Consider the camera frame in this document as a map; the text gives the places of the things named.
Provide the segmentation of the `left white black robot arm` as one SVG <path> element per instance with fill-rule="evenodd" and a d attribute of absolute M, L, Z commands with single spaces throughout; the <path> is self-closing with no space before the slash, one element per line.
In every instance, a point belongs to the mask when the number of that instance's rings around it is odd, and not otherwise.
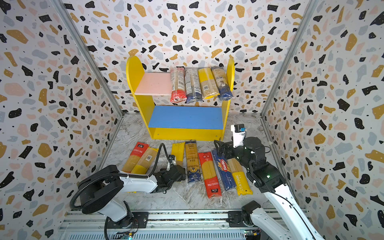
<path fill-rule="evenodd" d="M 179 165 L 148 175 L 133 175 L 109 165 L 80 182 L 78 191 L 70 202 L 72 210 L 83 214 L 100 213 L 111 221 L 131 221 L 134 218 L 127 202 L 120 202 L 116 195 L 128 192 L 165 193 L 175 182 L 186 179 L 185 169 Z"/>

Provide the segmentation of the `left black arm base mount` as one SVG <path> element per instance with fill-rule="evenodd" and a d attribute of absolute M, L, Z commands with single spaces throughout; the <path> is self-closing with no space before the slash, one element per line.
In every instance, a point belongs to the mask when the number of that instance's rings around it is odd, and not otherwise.
<path fill-rule="evenodd" d="M 136 229 L 145 229 L 148 223 L 149 212 L 132 212 L 118 222 L 108 220 L 106 228 L 108 229 L 127 229 L 134 231 Z"/>

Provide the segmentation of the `white label spaghetti bag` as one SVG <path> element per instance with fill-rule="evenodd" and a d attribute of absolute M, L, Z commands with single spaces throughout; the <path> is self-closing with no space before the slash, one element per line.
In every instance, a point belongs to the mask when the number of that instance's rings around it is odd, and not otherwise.
<path fill-rule="evenodd" d="M 186 104 L 201 102 L 203 100 L 199 73 L 197 68 L 185 70 Z"/>

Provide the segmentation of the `red ends clear spaghetti bag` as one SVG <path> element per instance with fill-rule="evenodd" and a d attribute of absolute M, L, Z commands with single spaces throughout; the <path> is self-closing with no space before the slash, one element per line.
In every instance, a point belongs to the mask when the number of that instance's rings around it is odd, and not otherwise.
<path fill-rule="evenodd" d="M 187 100 L 185 86 L 185 69 L 184 67 L 171 68 L 171 103 L 180 103 Z"/>

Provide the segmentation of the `dark blue spaghetti bag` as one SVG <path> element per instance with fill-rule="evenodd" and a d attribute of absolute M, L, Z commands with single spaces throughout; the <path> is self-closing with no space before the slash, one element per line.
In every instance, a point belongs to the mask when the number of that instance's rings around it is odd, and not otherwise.
<path fill-rule="evenodd" d="M 195 140 L 185 142 L 187 160 L 187 180 L 188 183 L 201 181 L 201 168 L 197 142 Z"/>

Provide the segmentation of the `yellow top spaghetti bag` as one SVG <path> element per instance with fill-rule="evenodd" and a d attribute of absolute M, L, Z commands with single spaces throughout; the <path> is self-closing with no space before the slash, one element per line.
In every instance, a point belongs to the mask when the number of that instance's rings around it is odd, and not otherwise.
<path fill-rule="evenodd" d="M 183 167 L 184 165 L 184 152 L 185 152 L 185 142 L 182 143 L 174 143 L 172 145 L 172 153 L 175 157 L 175 163 L 178 166 Z"/>
<path fill-rule="evenodd" d="M 203 68 L 198 70 L 199 81 L 203 99 L 211 99 L 219 95 L 219 90 L 210 68 Z"/>

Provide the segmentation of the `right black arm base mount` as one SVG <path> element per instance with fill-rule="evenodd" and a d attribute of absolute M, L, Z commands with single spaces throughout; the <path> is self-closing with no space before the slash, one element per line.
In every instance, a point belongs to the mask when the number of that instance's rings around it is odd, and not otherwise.
<path fill-rule="evenodd" d="M 231 228 L 266 228 L 269 226 L 269 218 L 261 208 L 257 208 L 252 212 L 229 211 L 226 222 L 229 223 Z"/>

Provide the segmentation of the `yellow navy spaghetti bag figure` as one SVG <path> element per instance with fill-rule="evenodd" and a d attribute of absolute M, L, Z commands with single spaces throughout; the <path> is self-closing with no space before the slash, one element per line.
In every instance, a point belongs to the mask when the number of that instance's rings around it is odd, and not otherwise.
<path fill-rule="evenodd" d="M 219 99 L 221 101 L 229 101 L 234 96 L 230 90 L 228 79 L 224 68 L 214 66 L 211 67 L 211 71 L 215 78 L 217 88 L 219 90 Z"/>

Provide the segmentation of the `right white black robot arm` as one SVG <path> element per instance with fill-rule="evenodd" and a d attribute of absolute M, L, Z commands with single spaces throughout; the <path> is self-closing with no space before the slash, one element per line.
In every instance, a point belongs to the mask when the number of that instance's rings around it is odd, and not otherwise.
<path fill-rule="evenodd" d="M 259 227 L 271 240 L 321 240 L 297 204 L 285 178 L 266 158 L 266 147 L 256 137 L 246 137 L 240 145 L 233 142 L 214 141 L 216 150 L 226 160 L 234 159 L 246 169 L 247 179 L 273 204 L 285 226 L 270 217 L 256 201 L 242 207 L 242 222 L 249 227 Z"/>

